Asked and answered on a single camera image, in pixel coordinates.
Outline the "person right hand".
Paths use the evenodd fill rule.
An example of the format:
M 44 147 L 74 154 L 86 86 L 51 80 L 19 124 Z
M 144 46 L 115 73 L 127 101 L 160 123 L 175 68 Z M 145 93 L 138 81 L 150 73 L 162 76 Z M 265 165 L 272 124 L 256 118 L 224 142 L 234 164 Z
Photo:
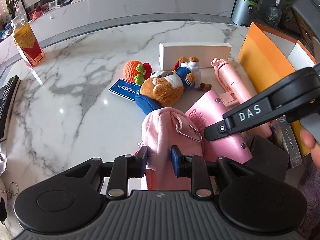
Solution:
M 320 170 L 320 145 L 315 140 L 313 135 L 309 133 L 306 129 L 301 129 L 300 138 L 306 145 L 306 147 L 310 150 L 312 161 L 314 162 L 317 170 Z

